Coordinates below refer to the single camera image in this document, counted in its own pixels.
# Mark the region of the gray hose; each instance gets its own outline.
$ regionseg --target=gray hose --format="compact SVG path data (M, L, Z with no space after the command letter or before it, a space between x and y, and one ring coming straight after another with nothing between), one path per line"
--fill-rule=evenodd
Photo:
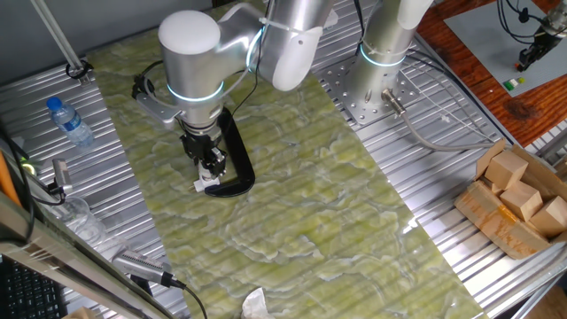
M494 146L493 143L469 144L469 145L461 145L461 146L443 146L443 145L433 144L430 141L423 138L423 136L419 135L419 133L417 133L416 128L414 128L414 125L411 123L411 121L409 121L409 117L407 113L403 112L400 114L400 116L406 122L406 125L408 125L411 134L413 134L416 137L417 141L421 143L423 146L435 151L458 152L458 151L467 151L467 150L480 149L480 148L491 148Z

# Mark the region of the wooden table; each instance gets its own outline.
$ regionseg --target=wooden table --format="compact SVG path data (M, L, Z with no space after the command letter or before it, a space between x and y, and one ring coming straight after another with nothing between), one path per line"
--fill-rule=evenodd
M444 22L493 1L447 0L425 14L417 31L516 140L526 146L567 118L567 75L511 97ZM548 12L558 0L533 2Z

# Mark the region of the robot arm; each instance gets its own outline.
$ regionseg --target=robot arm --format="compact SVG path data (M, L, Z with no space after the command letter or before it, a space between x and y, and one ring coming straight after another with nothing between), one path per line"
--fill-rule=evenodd
M523 72L543 58L567 36L567 0L552 9L536 32L533 44L520 52L517 70Z
M349 94L362 104L383 106L381 93L395 89L400 62L431 2L385 0L377 4L362 54L346 78ZM227 155L231 155L219 148L227 130L217 121L222 113L224 79L240 70L247 73L258 68L258 75L276 89L299 86L313 63L332 5L333 0L271 0L266 17L249 4L237 4L218 23L194 11L174 13L162 22L159 42L175 105L152 105L151 92L135 98L164 123L180 122L184 150L198 166L197 191L219 183Z

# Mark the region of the black bracket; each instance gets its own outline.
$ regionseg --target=black bracket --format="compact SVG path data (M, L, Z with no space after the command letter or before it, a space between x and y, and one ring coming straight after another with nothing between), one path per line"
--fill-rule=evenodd
M65 68L65 73L67 74L68 77L70 77L71 79L74 80L79 80L81 79L83 76L85 76L90 70L94 69L94 67L87 61L85 60L81 60L82 63L82 70L75 75L71 75L71 65L67 64L67 67Z
M220 185L209 186L205 188L205 194L218 198L230 198L246 194L254 186L256 175L246 152L245 144L238 132L237 124L226 107L222 109L217 122L221 128L229 156L237 171L237 179Z

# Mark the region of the metal pole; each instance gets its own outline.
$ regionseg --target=metal pole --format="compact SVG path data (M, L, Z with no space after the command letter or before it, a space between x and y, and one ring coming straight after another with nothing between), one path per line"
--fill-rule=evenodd
M29 213L0 192L0 253L42 273L127 318L175 317L135 285L65 226L48 214L35 220L30 244L7 237L24 237Z
M82 70L82 62L77 57L77 54L73 51L71 44L67 41L65 34L61 31L61 27L51 14L50 9L47 7L47 4L44 0L31 0L32 4L34 5L37 14L42 18L43 23L48 30L50 30L51 36L63 52L67 62L71 66L71 69L74 71Z
M546 293L557 284L559 279L561 279L561 275L558 275L555 279L539 288L510 319L524 319L538 302L545 297Z

